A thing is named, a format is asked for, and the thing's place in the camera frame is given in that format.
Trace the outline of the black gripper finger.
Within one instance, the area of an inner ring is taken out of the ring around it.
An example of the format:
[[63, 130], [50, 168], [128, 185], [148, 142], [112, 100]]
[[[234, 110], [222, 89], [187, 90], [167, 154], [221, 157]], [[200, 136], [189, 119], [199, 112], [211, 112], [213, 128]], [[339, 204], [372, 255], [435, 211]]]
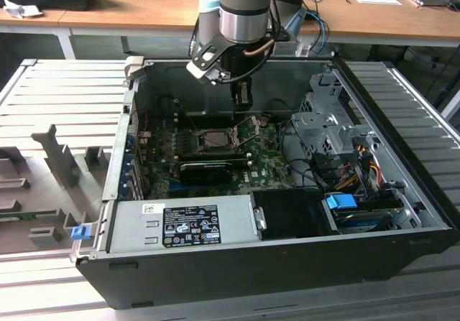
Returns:
[[252, 78], [232, 83], [231, 97], [236, 112], [248, 111], [253, 105]]

